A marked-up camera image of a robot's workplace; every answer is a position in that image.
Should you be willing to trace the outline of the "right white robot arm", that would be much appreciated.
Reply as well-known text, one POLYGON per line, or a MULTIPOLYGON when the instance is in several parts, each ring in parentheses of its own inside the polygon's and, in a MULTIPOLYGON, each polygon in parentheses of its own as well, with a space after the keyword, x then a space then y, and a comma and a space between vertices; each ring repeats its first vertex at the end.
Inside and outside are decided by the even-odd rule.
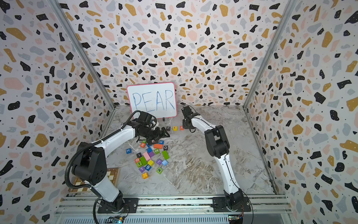
POLYGON ((183 106, 181 111, 184 129, 198 129, 204 133, 208 153, 215 159, 224 183, 225 205, 231 211, 238 210, 244 201, 244 194, 231 166, 230 144, 224 127, 209 123, 189 105, 183 106))

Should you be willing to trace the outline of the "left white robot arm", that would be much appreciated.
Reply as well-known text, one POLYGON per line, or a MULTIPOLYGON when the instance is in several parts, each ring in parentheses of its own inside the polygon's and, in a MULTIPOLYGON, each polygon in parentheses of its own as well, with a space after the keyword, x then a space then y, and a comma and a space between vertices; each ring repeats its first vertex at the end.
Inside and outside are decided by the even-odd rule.
POLYGON ((123 211, 128 208, 123 193, 107 175, 109 156, 132 139, 154 145, 169 136, 153 115, 134 111, 119 129, 95 142, 80 143, 65 170, 65 184, 70 189, 89 189, 98 197, 101 208, 110 213, 123 211))

